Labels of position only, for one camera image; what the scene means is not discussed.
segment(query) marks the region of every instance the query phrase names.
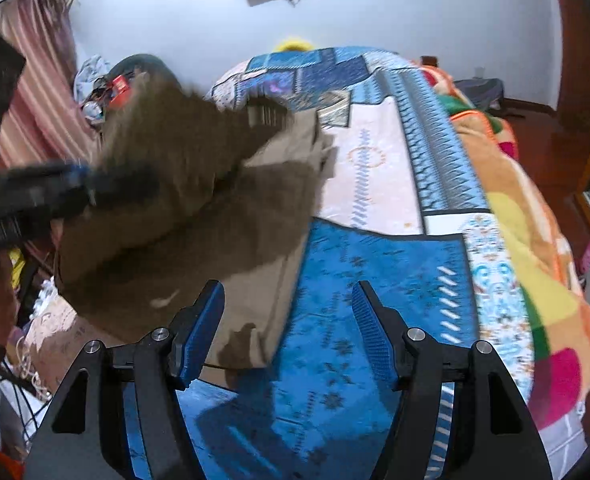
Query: curtain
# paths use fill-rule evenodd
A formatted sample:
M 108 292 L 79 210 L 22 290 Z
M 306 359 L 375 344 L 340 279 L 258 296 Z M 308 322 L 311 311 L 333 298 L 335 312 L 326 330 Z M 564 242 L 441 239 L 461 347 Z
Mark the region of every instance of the curtain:
M 98 134 L 73 100 L 75 44 L 66 0 L 6 0 L 0 35 L 26 58 L 0 131 L 0 168 L 53 159 L 91 162 Z

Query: metal screw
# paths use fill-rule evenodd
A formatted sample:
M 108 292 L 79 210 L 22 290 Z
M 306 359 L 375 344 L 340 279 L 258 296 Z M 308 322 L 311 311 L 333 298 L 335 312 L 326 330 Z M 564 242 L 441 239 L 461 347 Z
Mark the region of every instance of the metal screw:
M 161 327 L 161 328 L 155 328 L 153 330 L 151 337 L 155 341 L 163 341 L 164 339 L 166 339 L 169 336 L 169 334 L 170 334 L 170 332 L 168 332 L 167 328 Z
M 492 352 L 492 345 L 488 341 L 477 341 L 475 348 L 482 354 L 489 354 Z
M 102 347 L 102 342 L 97 341 L 97 339 L 93 339 L 84 345 L 84 351 L 87 354 L 94 354 Z
M 426 333 L 421 328 L 409 328 L 408 337 L 413 341 L 423 341 L 426 339 Z

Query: blue gripper pad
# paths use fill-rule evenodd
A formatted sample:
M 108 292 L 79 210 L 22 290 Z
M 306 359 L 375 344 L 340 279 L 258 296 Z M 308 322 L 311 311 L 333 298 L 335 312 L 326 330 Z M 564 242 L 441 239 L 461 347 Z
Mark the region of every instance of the blue gripper pad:
M 176 386 L 187 388 L 199 377 L 224 313 L 224 286 L 209 280 L 191 307 L 182 308 L 171 323 L 175 333 L 169 356 L 169 371 L 178 381 Z
M 375 378 L 393 388 L 398 380 L 393 345 L 359 283 L 352 288 L 352 313 L 360 327 L 364 349 Z

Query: bed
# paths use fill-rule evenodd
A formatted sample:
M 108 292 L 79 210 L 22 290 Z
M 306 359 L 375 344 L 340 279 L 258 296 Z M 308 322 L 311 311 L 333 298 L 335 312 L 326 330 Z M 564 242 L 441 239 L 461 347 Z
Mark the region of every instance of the bed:
M 375 48 L 257 56 L 209 97 L 234 107 L 257 92 L 318 110 L 332 175 L 272 364 L 243 374 L 235 392 L 195 381 L 178 393 L 206 477 L 369 477 L 399 395 L 374 380 L 350 308 L 352 285 L 370 280 L 409 326 L 495 346 L 561 478 L 585 449 L 590 306 L 510 126 L 475 110 L 441 70 Z M 56 388 L 91 338 L 119 343 L 58 298 L 26 341 Z M 445 384 L 426 478 L 441 473 L 452 394 Z M 132 388 L 124 398 L 134 469 L 149 478 Z

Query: striped curtain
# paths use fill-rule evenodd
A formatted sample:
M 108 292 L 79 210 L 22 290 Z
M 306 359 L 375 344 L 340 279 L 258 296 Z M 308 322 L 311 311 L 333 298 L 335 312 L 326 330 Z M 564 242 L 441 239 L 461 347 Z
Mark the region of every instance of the striped curtain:
M 72 93 L 75 45 L 66 0 L 6 0 L 0 35 L 26 67 L 0 131 L 0 168 L 65 159 L 91 162 L 98 134 Z

